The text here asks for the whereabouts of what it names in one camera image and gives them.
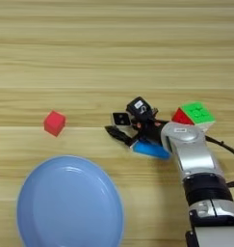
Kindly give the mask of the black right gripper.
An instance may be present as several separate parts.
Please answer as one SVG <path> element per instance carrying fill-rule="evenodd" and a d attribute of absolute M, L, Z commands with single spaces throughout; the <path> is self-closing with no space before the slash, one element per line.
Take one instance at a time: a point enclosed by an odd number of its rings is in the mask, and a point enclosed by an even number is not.
<path fill-rule="evenodd" d="M 161 132 L 168 121 L 157 120 L 157 114 L 158 109 L 153 108 L 150 110 L 150 115 L 147 119 L 141 120 L 140 118 L 134 117 L 131 122 L 133 128 L 138 131 L 138 136 L 141 139 L 144 139 L 151 143 L 162 145 Z M 119 130 L 116 126 L 107 125 L 105 129 L 113 138 L 119 140 L 128 147 L 132 146 L 133 139 Z"/>

